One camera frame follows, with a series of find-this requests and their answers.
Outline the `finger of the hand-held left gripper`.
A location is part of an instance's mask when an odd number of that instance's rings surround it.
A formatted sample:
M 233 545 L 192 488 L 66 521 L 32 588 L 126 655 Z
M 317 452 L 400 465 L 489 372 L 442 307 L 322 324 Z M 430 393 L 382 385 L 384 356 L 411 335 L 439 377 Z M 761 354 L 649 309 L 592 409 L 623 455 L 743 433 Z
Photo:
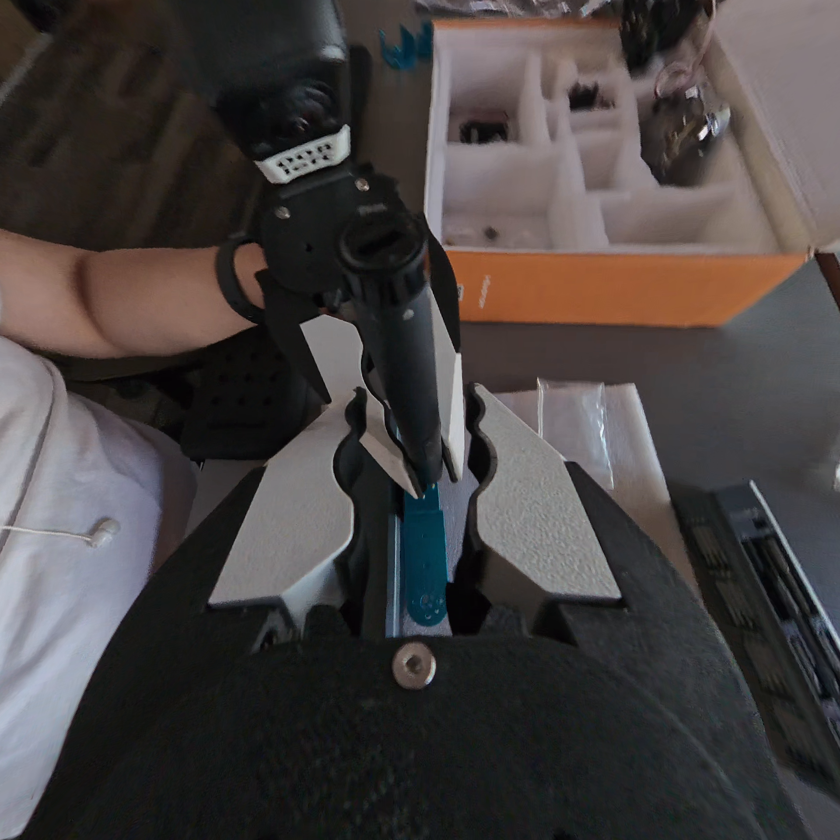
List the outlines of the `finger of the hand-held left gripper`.
M 375 369 L 369 353 L 362 353 L 360 357 L 360 372 L 365 391 L 364 431 L 360 443 L 391 480 L 411 498 L 418 500 L 423 490 L 414 468 L 406 460 L 402 445 L 390 430 L 387 422 L 390 408 L 382 403 L 371 387 L 371 374 Z
M 466 451 L 463 363 L 440 313 L 434 314 L 434 357 L 444 464 L 449 478 L 459 482 Z

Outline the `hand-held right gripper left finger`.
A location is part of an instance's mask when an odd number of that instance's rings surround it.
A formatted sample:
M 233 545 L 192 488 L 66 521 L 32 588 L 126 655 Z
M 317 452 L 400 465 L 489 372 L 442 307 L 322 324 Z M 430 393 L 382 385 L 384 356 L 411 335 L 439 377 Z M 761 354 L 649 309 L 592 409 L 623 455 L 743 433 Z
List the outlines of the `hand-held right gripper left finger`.
M 301 632 L 313 607 L 330 606 L 361 630 L 366 403 L 362 389 L 352 389 L 267 462 L 209 608 L 277 607 Z

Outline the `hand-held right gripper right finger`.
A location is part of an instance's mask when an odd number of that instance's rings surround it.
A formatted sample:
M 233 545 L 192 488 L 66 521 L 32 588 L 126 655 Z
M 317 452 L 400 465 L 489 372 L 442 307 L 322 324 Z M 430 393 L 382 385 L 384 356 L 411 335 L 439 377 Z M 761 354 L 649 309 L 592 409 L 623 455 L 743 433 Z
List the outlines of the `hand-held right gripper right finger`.
M 554 603 L 615 606 L 622 594 L 563 457 L 480 384 L 466 394 L 469 497 L 453 582 L 453 633 L 494 606 L 527 631 Z

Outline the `black electric screwdriver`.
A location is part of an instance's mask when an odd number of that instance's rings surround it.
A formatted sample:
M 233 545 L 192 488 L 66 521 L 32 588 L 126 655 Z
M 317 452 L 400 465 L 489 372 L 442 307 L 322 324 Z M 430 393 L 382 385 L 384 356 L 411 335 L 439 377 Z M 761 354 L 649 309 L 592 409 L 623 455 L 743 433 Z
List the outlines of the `black electric screwdriver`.
M 444 466 L 426 227 L 405 209 L 375 204 L 342 227 L 337 257 L 404 453 L 425 490 Z

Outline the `blue bracket servo assembly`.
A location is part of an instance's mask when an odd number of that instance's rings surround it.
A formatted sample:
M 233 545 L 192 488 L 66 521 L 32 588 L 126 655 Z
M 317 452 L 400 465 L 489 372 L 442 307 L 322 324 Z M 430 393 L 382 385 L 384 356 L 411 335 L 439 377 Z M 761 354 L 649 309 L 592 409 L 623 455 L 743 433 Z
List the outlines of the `blue bracket servo assembly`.
M 438 485 L 420 498 L 404 497 L 402 540 L 403 601 L 420 627 L 435 627 L 447 616 L 448 556 L 445 515 Z

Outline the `person's left forearm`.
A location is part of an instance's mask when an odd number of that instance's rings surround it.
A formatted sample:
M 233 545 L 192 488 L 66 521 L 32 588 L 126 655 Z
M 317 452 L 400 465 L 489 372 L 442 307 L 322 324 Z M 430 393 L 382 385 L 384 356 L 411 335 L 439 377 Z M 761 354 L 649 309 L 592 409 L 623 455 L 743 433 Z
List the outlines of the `person's left forearm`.
M 2 336 L 82 359 L 173 356 L 248 328 L 215 248 L 94 252 L 1 232 Z

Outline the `black wristband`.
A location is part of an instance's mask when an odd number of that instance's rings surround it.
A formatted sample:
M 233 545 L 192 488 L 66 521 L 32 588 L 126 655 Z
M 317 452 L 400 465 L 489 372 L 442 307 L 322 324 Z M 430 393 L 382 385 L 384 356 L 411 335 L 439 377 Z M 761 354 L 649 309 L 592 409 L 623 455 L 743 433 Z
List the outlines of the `black wristband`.
M 243 281 L 236 267 L 240 249 L 256 245 L 256 241 L 244 232 L 228 237 L 216 251 L 215 276 L 218 289 L 227 305 L 242 319 L 255 324 L 265 323 L 265 300 L 259 276 L 263 269 L 250 272 L 250 279 Z

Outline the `white foam sheet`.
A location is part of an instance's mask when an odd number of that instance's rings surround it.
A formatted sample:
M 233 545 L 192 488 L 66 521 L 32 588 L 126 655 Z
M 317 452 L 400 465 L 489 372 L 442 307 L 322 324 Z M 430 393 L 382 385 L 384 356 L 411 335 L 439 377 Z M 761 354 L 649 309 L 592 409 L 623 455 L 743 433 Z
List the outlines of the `white foam sheet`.
M 537 391 L 494 396 L 538 433 Z M 694 585 L 665 477 L 635 385 L 605 385 L 605 404 L 608 446 L 614 475 L 614 489 L 605 492 L 638 525 L 643 534 L 664 551 L 665 557 L 675 565 L 677 571 L 684 574 L 690 585 Z M 572 461 L 565 462 L 570 474 L 572 466 L 579 466 Z M 440 506 L 445 519 L 448 583 L 455 579 L 456 565 L 462 553 L 467 502 L 477 487 L 478 480 L 466 466 L 461 481 L 452 483 L 447 475 L 443 475 L 438 483 Z M 606 539 L 598 539 L 607 558 Z M 453 604 L 447 605 L 447 616 L 442 623 L 453 631 Z M 420 626 L 410 619 L 408 627 L 408 632 L 413 633 Z

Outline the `empty clear plastic bag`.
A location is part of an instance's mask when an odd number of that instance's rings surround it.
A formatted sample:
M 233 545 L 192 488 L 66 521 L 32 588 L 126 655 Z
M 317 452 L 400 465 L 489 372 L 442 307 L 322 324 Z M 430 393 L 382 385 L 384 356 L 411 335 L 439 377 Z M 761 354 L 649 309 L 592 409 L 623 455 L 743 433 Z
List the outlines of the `empty clear plastic bag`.
M 601 382 L 537 380 L 538 433 L 564 460 L 582 467 L 606 491 L 614 489 Z

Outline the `orange cardboard box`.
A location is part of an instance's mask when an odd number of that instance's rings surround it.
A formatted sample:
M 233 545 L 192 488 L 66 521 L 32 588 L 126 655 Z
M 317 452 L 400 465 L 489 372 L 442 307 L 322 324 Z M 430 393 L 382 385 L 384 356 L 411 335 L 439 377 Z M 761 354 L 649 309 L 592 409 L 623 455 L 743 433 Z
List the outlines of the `orange cardboard box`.
M 700 67 L 731 109 L 699 186 L 661 186 L 615 24 L 440 20 L 424 210 L 470 322 L 713 327 L 838 256 L 838 2 L 724 2 Z M 613 89 L 571 112 L 576 81 Z

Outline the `blue metal brackets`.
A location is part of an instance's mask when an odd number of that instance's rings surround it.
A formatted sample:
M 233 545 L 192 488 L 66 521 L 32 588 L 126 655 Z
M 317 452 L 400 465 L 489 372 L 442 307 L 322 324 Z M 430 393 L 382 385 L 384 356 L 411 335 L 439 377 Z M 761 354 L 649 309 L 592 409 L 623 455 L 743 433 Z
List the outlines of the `blue metal brackets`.
M 412 70 L 433 60 L 434 27 L 430 19 L 423 20 L 415 30 L 400 24 L 396 41 L 390 39 L 390 35 L 393 33 L 382 28 L 378 30 L 381 57 L 388 67 Z

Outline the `black screwdriver bit case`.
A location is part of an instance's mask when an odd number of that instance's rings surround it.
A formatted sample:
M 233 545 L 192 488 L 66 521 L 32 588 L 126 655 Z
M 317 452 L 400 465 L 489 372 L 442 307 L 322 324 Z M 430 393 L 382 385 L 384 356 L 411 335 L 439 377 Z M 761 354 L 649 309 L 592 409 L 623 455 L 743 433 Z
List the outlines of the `black screwdriver bit case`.
M 668 485 L 709 614 L 759 709 L 778 761 L 839 799 L 839 642 L 754 481 Z

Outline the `person's white shirt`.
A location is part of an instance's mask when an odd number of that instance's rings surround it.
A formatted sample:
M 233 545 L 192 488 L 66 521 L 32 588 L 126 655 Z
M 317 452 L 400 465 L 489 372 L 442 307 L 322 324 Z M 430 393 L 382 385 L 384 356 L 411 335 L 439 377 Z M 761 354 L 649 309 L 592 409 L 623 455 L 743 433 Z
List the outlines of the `person's white shirt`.
M 88 681 L 125 613 L 182 541 L 195 470 L 177 444 L 68 392 L 57 368 L 1 343 L 1 832 L 24 831 Z

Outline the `small black part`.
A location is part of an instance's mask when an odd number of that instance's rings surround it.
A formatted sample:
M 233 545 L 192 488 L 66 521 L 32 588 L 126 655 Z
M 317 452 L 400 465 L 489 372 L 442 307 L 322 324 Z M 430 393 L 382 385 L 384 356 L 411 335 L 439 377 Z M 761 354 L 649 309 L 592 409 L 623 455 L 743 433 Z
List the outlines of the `small black part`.
M 609 111 L 616 107 L 613 88 L 600 80 L 577 80 L 566 96 L 571 112 Z

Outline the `bag of metal parts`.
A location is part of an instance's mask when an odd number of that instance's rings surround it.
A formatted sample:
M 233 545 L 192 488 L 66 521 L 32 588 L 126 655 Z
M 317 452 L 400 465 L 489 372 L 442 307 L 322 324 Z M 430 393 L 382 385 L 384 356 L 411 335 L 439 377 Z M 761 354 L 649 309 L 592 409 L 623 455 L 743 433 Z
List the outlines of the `bag of metal parts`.
M 699 186 L 730 128 L 731 109 L 706 72 L 673 61 L 637 100 L 640 155 L 660 186 Z

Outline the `black robot claw part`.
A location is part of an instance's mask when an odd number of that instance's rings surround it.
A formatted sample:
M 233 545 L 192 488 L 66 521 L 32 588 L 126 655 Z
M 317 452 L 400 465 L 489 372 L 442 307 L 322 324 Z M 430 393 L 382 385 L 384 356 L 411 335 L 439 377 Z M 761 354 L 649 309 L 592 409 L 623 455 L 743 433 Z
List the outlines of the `black robot claw part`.
M 619 34 L 631 75 L 645 70 L 658 53 L 678 45 L 711 1 L 623 1 Z

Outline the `white wired earbud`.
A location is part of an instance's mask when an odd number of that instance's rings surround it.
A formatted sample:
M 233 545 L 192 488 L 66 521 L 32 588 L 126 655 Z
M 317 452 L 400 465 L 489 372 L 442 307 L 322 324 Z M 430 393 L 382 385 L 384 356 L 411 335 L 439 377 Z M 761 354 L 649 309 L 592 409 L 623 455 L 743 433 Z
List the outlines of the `white wired earbud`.
M 33 537 L 71 539 L 85 543 L 89 548 L 97 550 L 108 545 L 120 533 L 121 527 L 118 521 L 112 518 L 103 518 L 96 522 L 86 532 L 72 532 L 58 529 L 28 528 L 13 525 L 4 525 L 1 532 L 16 533 Z

